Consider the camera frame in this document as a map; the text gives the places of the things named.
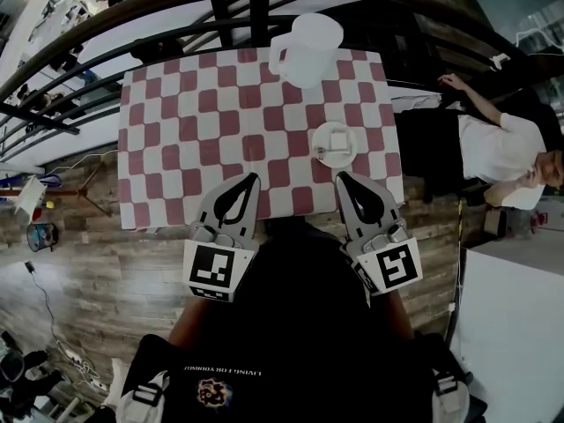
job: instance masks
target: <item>metal railing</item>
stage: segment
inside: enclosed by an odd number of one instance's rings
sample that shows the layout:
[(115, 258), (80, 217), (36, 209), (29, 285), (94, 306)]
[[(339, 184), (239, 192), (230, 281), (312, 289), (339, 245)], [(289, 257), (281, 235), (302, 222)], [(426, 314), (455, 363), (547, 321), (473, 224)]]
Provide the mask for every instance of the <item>metal railing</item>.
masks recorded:
[[(41, 50), (37, 55), (33, 56), (27, 63), (21, 66), (16, 73), (14, 73), (6, 83), (0, 88), (0, 101), (6, 100), (11, 94), (16, 92), (29, 78), (34, 74), (41, 71), (44, 67), (49, 65), (52, 60), (59, 56), (61, 52), (69, 52), (76, 46), (81, 45), (85, 41), (92, 39), (93, 37), (104, 33), (112, 28), (125, 24), (131, 20), (147, 16), (157, 11), (163, 11), (169, 8), (180, 6), (183, 4), (189, 4), (194, 2), (200, 2), (204, 0), (126, 0), (117, 6), (109, 8), (100, 14), (82, 22), (80, 25), (72, 28), (69, 32), (63, 34), (55, 41), (48, 44), (43, 50)], [(181, 37), (189, 38), (189, 48), (188, 51), (183, 56), (199, 55), (203, 52), (218, 51), (225, 49), (241, 48), (241, 47), (266, 47), (270, 44), (270, 39), (274, 35), (280, 33), (288, 32), (290, 30), (291, 24), (295, 19), (295, 15), (285, 15), (285, 16), (273, 16), (270, 15), (270, 11), (284, 6), (285, 4), (297, 1), (297, 0), (281, 0), (277, 2), (271, 2), (271, 0), (249, 0), (248, 4), (244, 4), (242, 7), (232, 10), (230, 6), (241, 0), (209, 0), (211, 2), (212, 12), (204, 14), (195, 23), (190, 26), (185, 26), (177, 28), (175, 30), (170, 30), (164, 33), (155, 34), (143, 38), (141, 40), (136, 40), (129, 44), (123, 45), (119, 48), (114, 48), (104, 53), (103, 55), (97, 56), (85, 63), (77, 64), (72, 70), (64, 73), (60, 77), (54, 79), (47, 85), (43, 86), (41, 89), (28, 96), (18, 108), (2, 104), (0, 105), (0, 113), (4, 113), (7, 116), (0, 121), (0, 129), (12, 118), (17, 117), (23, 122), (18, 124), (11, 130), (8, 130), (2, 137), (0, 137), (0, 145), (4, 144), (9, 140), (15, 133), (19, 130), (25, 128), (28, 124), (32, 123), (35, 128), (29, 133), (20, 137), (16, 141), (4, 146), (0, 151), (0, 160), (6, 161), (14, 156), (22, 153), (24, 150), (29, 149), (47, 139), (50, 139), (61, 132), (77, 134), (79, 133), (79, 127), (96, 121), (101, 117), (106, 117), (108, 115), (115, 114), (119, 111), (119, 106), (114, 106), (110, 109), (105, 109), (98, 113), (92, 115), (86, 115), (77, 119), (75, 122), (68, 123), (68, 119), (81, 114), (87, 109), (100, 109), (102, 106), (106, 106), (108, 103), (117, 103), (120, 97), (119, 89), (109, 92), (108, 95), (98, 98), (97, 100), (90, 101), (86, 104), (78, 106), (66, 111), (65, 113), (55, 117), (48, 118), (45, 116), (47, 113), (53, 113), (57, 107), (64, 104), (64, 102), (70, 102), (75, 100), (85, 94), (92, 91), (98, 90), (102, 87), (116, 86), (118, 82), (123, 79), (123, 76), (128, 71), (133, 71), (135, 69), (146, 67), (148, 64), (143, 64), (135, 68), (119, 71), (110, 77), (103, 78), (101, 80), (95, 81), (90, 85), (86, 85), (81, 89), (56, 100), (47, 108), (42, 109), (42, 111), (34, 114), (30, 111), (30, 107), (35, 99), (42, 96), (44, 93), (53, 89), (54, 87), (64, 83), (70, 78), (76, 77), (78, 74), (88, 71), (96, 65), (105, 63), (113, 58), (121, 55), (128, 54), (134, 48), (140, 48), (147, 46), (156, 41), (163, 41), (166, 39), (177, 39)], [(441, 4), (434, 0), (358, 0), (363, 4), (389, 4), (397, 8), (398, 11), (408, 11), (411, 14), (420, 14), (435, 21), (441, 22), (448, 26), (452, 26), (463, 32), (475, 37), (476, 39), (484, 42), (485, 44), (495, 48), (499, 52), (505, 53), (512, 58), (511, 62), (514, 63), (516, 68), (518, 64), (529, 64), (530, 74), (527, 75), (528, 80), (531, 81), (529, 85), (534, 83), (534, 80), (539, 80), (546, 76), (556, 76), (564, 73), (564, 63), (559, 62), (555, 58), (546, 57), (543, 61), (545, 64), (537, 64), (537, 59), (533, 65), (530, 64), (531, 59), (528, 58), (521, 50), (512, 45), (509, 41), (505, 40), (503, 37), (495, 33), (488, 26), (480, 23), (476, 19), (468, 16), (463, 11), (453, 9), (445, 4)], [(451, 41), (446, 41), (435, 36), (421, 33), (420, 31), (413, 30), (406, 27), (389, 26), (381, 21), (374, 21), (372, 18), (367, 16), (365, 18), (350, 19), (347, 17), (340, 17), (338, 13), (338, 8), (332, 8), (331, 16), (336, 19), (345, 29), (345, 43), (343, 48), (361, 48), (365, 50), (377, 51), (382, 54), (382, 56), (390, 55), (394, 57), (409, 57), (412, 52), (404, 52), (400, 50), (390, 50), (378, 46), (371, 45), (370, 42), (363, 44), (347, 42), (346, 34), (355, 30), (381, 30), (383, 33), (393, 33), (400, 36), (411, 37), (422, 42), (422, 45), (427, 46), (429, 50), (435, 49), (437, 46), (441, 48), (446, 48), (456, 52), (460, 56), (470, 58), (474, 61), (484, 64), (485, 66), (491, 66), (491, 61), (473, 51), (472, 49), (455, 44)], [(240, 16), (243, 12), (249, 11), (249, 15), (246, 17)], [(235, 28), (248, 27), (250, 28), (250, 36), (247, 39), (235, 42), (232, 36), (232, 31)], [(202, 46), (207, 44), (212, 39), (219, 38), (222, 43), (221, 48), (208, 48), (202, 49)], [(437, 54), (428, 56), (430, 61), (436, 63), (440, 69), (443, 70), (459, 70), (464, 71), (471, 77), (479, 79), (480, 71), (469, 69), (467, 67), (460, 66), (455, 63), (449, 63), (443, 61)], [(420, 87), (420, 88), (434, 88), (431, 85), (435, 81), (436, 77), (429, 77), (425, 83), (415, 83), (410, 84), (410, 87)], [(26, 143), (25, 146), (20, 147), (16, 150), (16, 147), (27, 141), (31, 137), (38, 136), (44, 130), (52, 130), (48, 134), (38, 137), (30, 143)]]

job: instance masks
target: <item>pitcher handle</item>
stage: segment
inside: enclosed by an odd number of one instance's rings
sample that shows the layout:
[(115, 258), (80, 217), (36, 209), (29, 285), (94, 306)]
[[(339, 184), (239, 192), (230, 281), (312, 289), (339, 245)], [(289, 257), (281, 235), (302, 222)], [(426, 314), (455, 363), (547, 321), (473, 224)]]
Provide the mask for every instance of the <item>pitcher handle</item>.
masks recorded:
[(280, 53), (285, 48), (290, 47), (293, 44), (292, 33), (281, 34), (276, 38), (272, 38), (271, 41), (271, 55), (268, 61), (268, 69), (272, 75), (280, 74)]

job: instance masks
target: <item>white mug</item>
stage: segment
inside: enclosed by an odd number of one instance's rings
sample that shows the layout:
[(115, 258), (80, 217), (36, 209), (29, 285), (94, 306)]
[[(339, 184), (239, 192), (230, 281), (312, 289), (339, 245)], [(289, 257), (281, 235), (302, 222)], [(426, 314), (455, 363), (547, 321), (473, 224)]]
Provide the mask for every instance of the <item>white mug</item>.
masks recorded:
[[(341, 42), (343, 27), (338, 22), (322, 14), (302, 14), (290, 33), (272, 38), (268, 68), (296, 87), (312, 88), (321, 83)], [(286, 59), (280, 63), (284, 49)]]

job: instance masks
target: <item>table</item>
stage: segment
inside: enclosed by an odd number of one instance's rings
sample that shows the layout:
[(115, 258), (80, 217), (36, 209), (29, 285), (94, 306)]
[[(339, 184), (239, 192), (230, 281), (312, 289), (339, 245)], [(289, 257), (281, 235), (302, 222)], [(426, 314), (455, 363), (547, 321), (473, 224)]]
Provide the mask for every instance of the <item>table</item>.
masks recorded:
[(268, 70), (268, 48), (205, 53), (124, 77), (118, 141), (122, 228), (191, 223), (202, 197), (248, 171), (261, 178), (258, 218), (333, 212), (338, 171), (312, 155), (327, 121), (352, 128), (359, 153), (345, 170), (404, 201), (399, 145), (378, 54), (340, 49), (317, 87)]

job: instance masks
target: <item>white plate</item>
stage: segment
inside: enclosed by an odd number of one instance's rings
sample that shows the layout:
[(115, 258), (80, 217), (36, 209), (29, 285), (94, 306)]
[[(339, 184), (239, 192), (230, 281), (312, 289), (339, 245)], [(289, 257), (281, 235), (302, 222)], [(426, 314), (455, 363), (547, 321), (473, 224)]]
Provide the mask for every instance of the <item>white plate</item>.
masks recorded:
[[(322, 147), (325, 150), (329, 150), (330, 134), (335, 129), (348, 131), (351, 153), (326, 152), (320, 158), (317, 148)], [(356, 158), (358, 150), (359, 147), (356, 135), (350, 127), (347, 127), (341, 122), (326, 122), (317, 128), (314, 132), (314, 136), (311, 138), (311, 152), (313, 156), (321, 161), (326, 167), (330, 167), (332, 169), (342, 169), (343, 167), (349, 166)]]

